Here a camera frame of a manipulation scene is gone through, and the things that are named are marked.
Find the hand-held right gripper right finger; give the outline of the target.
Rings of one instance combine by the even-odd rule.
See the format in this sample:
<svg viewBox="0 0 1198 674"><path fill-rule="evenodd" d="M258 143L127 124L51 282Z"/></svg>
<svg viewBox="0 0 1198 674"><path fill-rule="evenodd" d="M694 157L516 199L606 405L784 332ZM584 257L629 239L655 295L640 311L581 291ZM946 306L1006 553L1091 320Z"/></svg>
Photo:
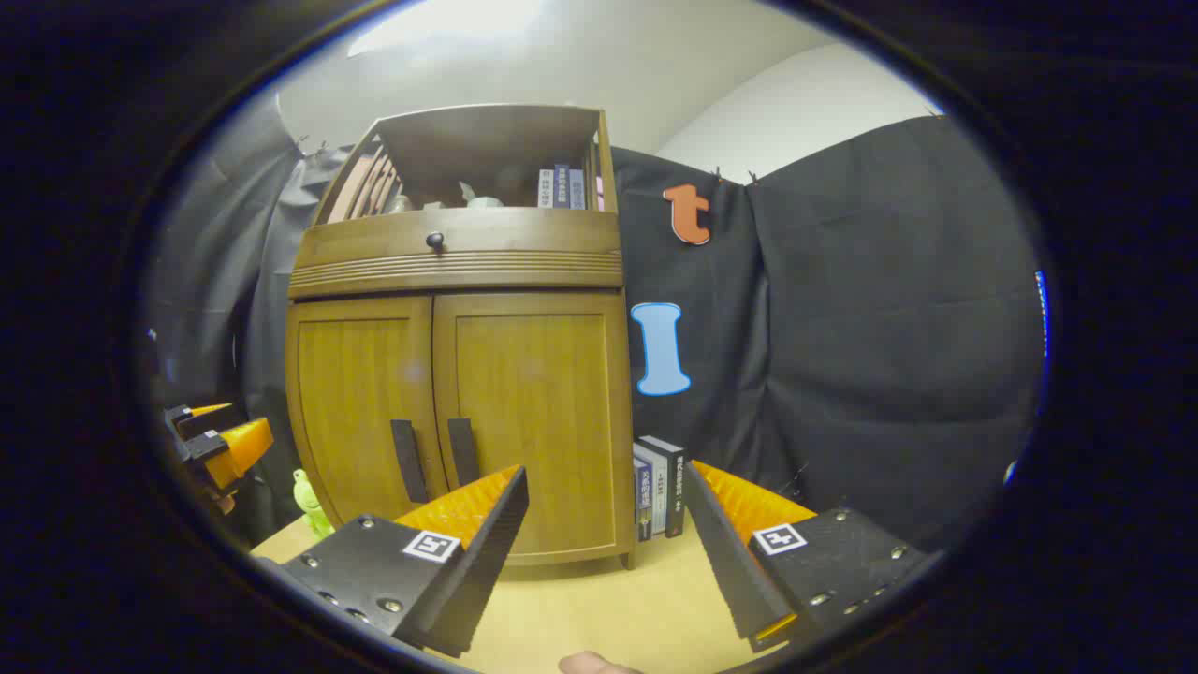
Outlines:
<svg viewBox="0 0 1198 674"><path fill-rule="evenodd" d="M710 570L754 652L830 639L928 570L927 553L857 509L813 512L698 461L683 478Z"/></svg>

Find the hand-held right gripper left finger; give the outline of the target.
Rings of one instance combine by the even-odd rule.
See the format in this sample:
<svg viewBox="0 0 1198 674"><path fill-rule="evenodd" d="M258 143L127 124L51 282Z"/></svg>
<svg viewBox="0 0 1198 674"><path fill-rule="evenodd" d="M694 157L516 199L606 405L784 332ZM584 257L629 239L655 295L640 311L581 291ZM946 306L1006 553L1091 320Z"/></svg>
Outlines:
<svg viewBox="0 0 1198 674"><path fill-rule="evenodd" d="M512 464L397 520L359 515L279 564L278 579L347 629L458 657L527 508L526 470Z"/></svg>

